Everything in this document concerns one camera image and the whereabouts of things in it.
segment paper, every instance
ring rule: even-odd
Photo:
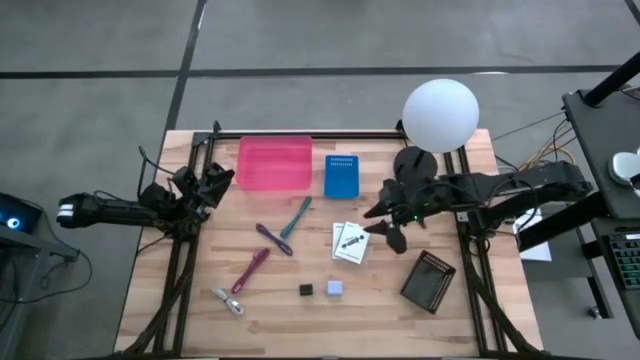
[[[338,241],[340,241],[342,229],[344,229],[343,223],[333,223],[333,247],[331,248],[331,258],[334,260],[340,259],[336,256],[336,247],[338,246]]]
[[[336,246],[335,256],[360,264],[367,250],[368,242],[368,232],[358,224],[346,222]]]
[[[529,221],[526,226],[519,229],[519,227],[529,219],[532,213],[533,209],[529,209],[524,215],[516,219],[516,221],[513,223],[514,234],[516,234],[518,231],[522,231],[528,228],[531,225],[537,224],[542,220],[540,209],[537,209],[533,219],[531,219],[531,221]],[[551,251],[549,250],[549,244],[547,242],[544,242],[536,247],[532,247],[527,251],[523,251],[520,253],[520,258],[522,260],[551,261]]]

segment concrete floor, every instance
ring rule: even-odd
[[[177,70],[196,0],[5,0],[0,72]],[[620,64],[640,45],[623,0],[209,1],[193,69],[358,66],[571,66]],[[605,73],[452,74],[190,79],[178,129],[390,128],[424,81],[467,84],[480,126],[499,135],[559,111],[560,96]],[[142,145],[156,154],[175,79],[0,80],[0,190],[42,204],[102,189],[133,198]],[[561,119],[494,143],[524,161]],[[579,146],[570,150],[590,176]],[[20,358],[108,354],[114,344],[139,229],[56,230],[89,255],[91,284],[30,305]],[[615,358],[640,350],[606,270],[615,319],[593,321],[586,280],[530,282],[545,348]],[[54,275],[81,283],[86,264]]]

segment black stand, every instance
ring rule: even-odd
[[[438,162],[433,154],[417,146],[406,147],[396,155],[393,161],[393,173],[396,180],[403,182],[407,176],[432,179],[438,172]]]

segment black tray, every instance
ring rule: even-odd
[[[422,250],[400,294],[435,314],[455,273],[455,268],[428,251]]]

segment pink plastic tray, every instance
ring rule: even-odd
[[[311,137],[241,138],[236,176],[244,190],[308,189],[311,185]]]

